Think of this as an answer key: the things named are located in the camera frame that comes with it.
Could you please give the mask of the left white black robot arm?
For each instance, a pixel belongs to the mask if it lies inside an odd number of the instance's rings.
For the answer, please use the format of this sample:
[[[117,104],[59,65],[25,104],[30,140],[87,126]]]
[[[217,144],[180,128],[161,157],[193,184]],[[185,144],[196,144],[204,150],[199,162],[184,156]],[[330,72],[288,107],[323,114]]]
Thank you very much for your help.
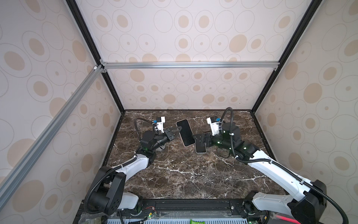
[[[158,135],[154,131],[146,131],[130,160],[114,168],[102,166],[86,194],[85,212],[111,215],[117,210],[139,210],[141,198],[133,193],[124,192],[125,183],[153,164],[156,149],[177,138],[181,130],[182,127],[171,127]]]

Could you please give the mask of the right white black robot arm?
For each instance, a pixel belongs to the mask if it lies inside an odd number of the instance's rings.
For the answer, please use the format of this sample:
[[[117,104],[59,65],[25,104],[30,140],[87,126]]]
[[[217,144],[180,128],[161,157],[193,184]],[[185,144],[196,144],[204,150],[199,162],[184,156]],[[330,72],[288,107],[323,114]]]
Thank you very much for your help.
[[[210,132],[193,136],[196,147],[226,149],[237,161],[260,171],[287,192],[286,196],[255,193],[252,204],[257,210],[290,215],[301,224],[318,224],[330,203],[340,213],[342,222],[349,222],[344,210],[327,196],[327,187],[323,182],[313,182],[294,173],[256,145],[242,140],[240,129],[235,124],[215,122],[210,126]]]

